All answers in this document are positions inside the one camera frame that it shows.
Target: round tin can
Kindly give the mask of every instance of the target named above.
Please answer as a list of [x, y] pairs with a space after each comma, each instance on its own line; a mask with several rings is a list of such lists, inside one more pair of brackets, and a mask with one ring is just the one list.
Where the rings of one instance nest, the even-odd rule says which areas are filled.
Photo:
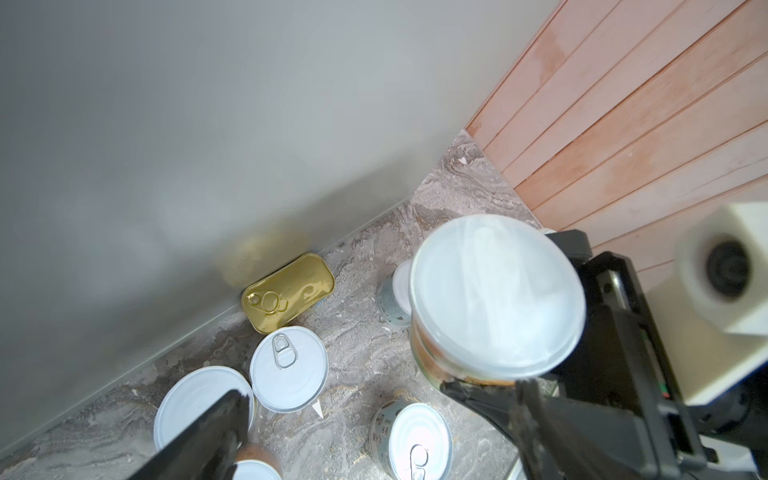
[[499, 215], [455, 218], [413, 257], [411, 350], [436, 388], [549, 372], [584, 329], [584, 288], [544, 234]]
[[411, 260], [400, 263], [376, 291], [376, 307], [379, 313], [394, 326], [411, 324], [411, 301], [408, 298], [411, 263]]
[[302, 326], [286, 326], [264, 337], [250, 361], [254, 395], [277, 413], [296, 412], [314, 402], [327, 378], [326, 347]]
[[283, 468], [272, 455], [260, 445], [242, 445], [235, 459], [235, 474], [232, 480], [282, 480]]
[[253, 425], [256, 403], [248, 381], [226, 366], [206, 366], [188, 373], [163, 398], [154, 417], [154, 446], [162, 450], [214, 403], [232, 389], [248, 397], [248, 429]]
[[396, 480], [444, 480], [453, 459], [445, 419], [425, 403], [392, 400], [373, 417], [373, 461]]

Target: pull tab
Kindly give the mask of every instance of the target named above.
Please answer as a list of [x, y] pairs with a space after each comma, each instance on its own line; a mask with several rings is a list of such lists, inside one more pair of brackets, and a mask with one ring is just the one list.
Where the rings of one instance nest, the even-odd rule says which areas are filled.
[[275, 316], [288, 310], [288, 300], [282, 298], [278, 292], [253, 292], [246, 297], [252, 308], [264, 312], [265, 316]]
[[424, 467], [429, 460], [429, 452], [418, 443], [411, 448], [411, 480], [425, 480], [427, 471]]
[[299, 358], [299, 353], [293, 348], [288, 337], [282, 333], [272, 338], [272, 351], [275, 354], [275, 363], [280, 369], [287, 369]]

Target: white plastic lid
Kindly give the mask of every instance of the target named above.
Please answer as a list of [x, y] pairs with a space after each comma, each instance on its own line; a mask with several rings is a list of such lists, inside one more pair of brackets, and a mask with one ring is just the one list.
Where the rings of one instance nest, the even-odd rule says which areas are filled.
[[509, 217], [472, 215], [435, 230], [413, 259], [410, 294], [442, 353], [479, 378], [548, 372], [584, 329], [584, 290], [568, 258]]
[[413, 260], [400, 263], [392, 275], [392, 291], [395, 301], [406, 313], [411, 314], [411, 299], [408, 296], [408, 285], [411, 283], [411, 265]]
[[238, 371], [207, 366], [187, 374], [165, 395], [154, 416], [154, 446], [161, 450], [230, 390], [248, 397], [248, 428], [253, 424], [253, 391]]
[[277, 470], [260, 460], [241, 460], [235, 465], [232, 480], [282, 480]]
[[302, 326], [286, 326], [267, 335], [250, 361], [253, 393], [278, 413], [295, 412], [312, 403], [327, 376], [326, 347]]
[[451, 432], [436, 410], [413, 403], [397, 415], [389, 435], [389, 459], [397, 478], [440, 480], [447, 476], [452, 457]]

